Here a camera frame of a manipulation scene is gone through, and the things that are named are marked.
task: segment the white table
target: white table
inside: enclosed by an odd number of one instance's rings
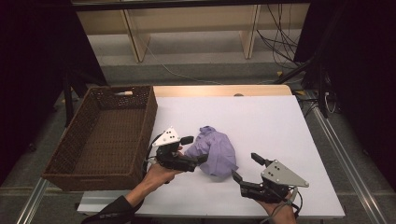
[[[157,97],[157,101],[151,140],[170,126],[181,137],[196,136],[200,127],[212,126],[230,138],[237,172],[245,181],[261,183],[260,172],[265,168],[250,158],[251,152],[277,159],[310,184],[307,189],[299,188],[304,199],[301,217],[345,216],[294,96]],[[85,192],[78,211],[98,212],[126,192]],[[295,203],[300,204],[298,197]],[[256,218],[265,216],[265,212],[253,200],[241,197],[239,185],[231,176],[219,179],[196,168],[194,173],[178,175],[151,193],[136,215]]]

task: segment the black sleeve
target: black sleeve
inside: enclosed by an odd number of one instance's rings
[[[124,224],[134,219],[134,213],[142,203],[143,201],[137,207],[132,207],[124,196],[120,196],[98,214],[82,220],[81,224]]]

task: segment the brown wicker basket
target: brown wicker basket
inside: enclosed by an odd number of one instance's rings
[[[134,188],[157,107],[150,86],[90,88],[42,177],[62,190]]]

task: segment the crumpled fabric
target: crumpled fabric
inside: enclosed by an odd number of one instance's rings
[[[199,167],[207,175],[227,177],[237,170],[235,150],[228,136],[210,126],[200,128],[195,142],[184,152],[185,156],[197,157],[209,154]]]

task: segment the human hand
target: human hand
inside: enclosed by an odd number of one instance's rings
[[[175,178],[175,175],[183,173],[178,170],[171,170],[162,167],[160,164],[152,164],[148,168],[148,172],[143,178],[142,182],[138,184],[133,190],[131,190],[126,196],[126,200],[132,206],[137,206],[146,196],[148,196],[152,191],[159,188],[166,182],[169,182]]]
[[[286,199],[291,197],[291,193],[289,192]],[[267,212],[268,216],[275,222],[275,224],[295,224],[296,218],[294,216],[293,208],[286,204],[285,202],[281,203],[265,203],[261,201],[256,201],[259,205],[264,208]]]

